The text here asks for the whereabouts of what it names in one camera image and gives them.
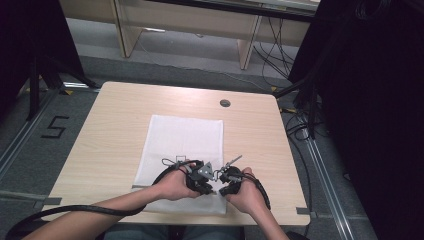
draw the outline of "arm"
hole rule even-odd
[[[243,173],[253,174],[250,168],[244,169]],[[226,198],[240,212],[249,214],[268,240],[289,240],[271,211],[266,207],[262,194],[252,181],[244,179],[238,194],[229,194]]]
[[[116,210],[133,210],[159,199],[195,198],[200,194],[186,187],[181,171],[168,173],[151,187],[93,205]],[[123,217],[90,212],[70,212],[28,235],[25,239],[94,239]]]

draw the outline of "wrist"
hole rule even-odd
[[[149,203],[163,199],[163,194],[160,188],[160,185],[155,184],[148,188],[142,190],[144,193],[149,196]]]
[[[268,217],[268,215],[272,215],[271,211],[265,206],[265,204],[256,205],[253,207],[249,215],[257,222],[261,221],[261,219],[264,219]]]

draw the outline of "metal frame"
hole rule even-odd
[[[305,119],[298,118],[300,123],[305,123]],[[343,210],[343,207],[340,203],[339,197],[337,196],[336,190],[333,187],[330,175],[328,174],[325,163],[321,157],[321,153],[318,149],[315,139],[312,139],[308,136],[308,129],[303,129],[303,136],[307,138],[307,146],[309,153],[312,157],[312,162],[314,163],[315,169],[318,173],[318,178],[321,182],[325,197],[327,198],[330,211],[333,214],[334,221],[336,223],[337,229],[342,240],[354,240],[352,227],[350,226],[349,220]]]
[[[24,126],[13,139],[12,143],[7,147],[6,151],[4,151],[3,155],[0,157],[0,181],[6,174],[9,167],[12,165],[13,161],[21,152],[22,147],[28,141],[35,127],[40,122],[42,116],[44,115],[44,111],[47,109],[47,106],[58,94],[58,89],[49,90],[46,93],[46,96],[41,101],[38,112],[31,118],[31,120],[27,120],[25,122]]]

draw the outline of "handheld controller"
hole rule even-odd
[[[222,183],[228,183],[227,186],[219,189],[219,193],[222,196],[225,196],[227,194],[237,194],[241,187],[241,182],[244,178],[249,179],[252,181],[256,188],[261,192],[265,204],[268,207],[268,209],[271,209],[271,204],[268,198],[268,195],[262,186],[261,182],[256,179],[251,174],[242,173],[240,169],[237,167],[231,166],[235,161],[239,160],[242,156],[237,157],[236,159],[232,160],[231,162],[227,163],[224,167],[222,167],[220,170],[213,171],[212,165],[210,162],[207,164],[204,164],[203,161],[200,160],[188,160],[188,161],[177,161],[172,162],[169,159],[162,159],[162,162],[164,160],[170,161],[173,164],[168,165],[168,168],[165,169],[153,182],[153,184],[158,183],[166,174],[168,174],[171,171],[178,170],[180,166],[184,166],[187,169],[186,173],[186,185],[189,189],[193,191],[199,192],[201,195],[203,194],[211,194],[214,191],[212,190],[212,186],[208,184],[207,182],[209,180],[217,181],[218,179],[215,178],[215,172],[220,173],[219,180],[221,180]]]

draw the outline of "hole in table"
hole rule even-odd
[[[219,104],[221,104],[221,106],[223,107],[229,107],[231,105],[231,102],[228,101],[227,99],[222,99]]]

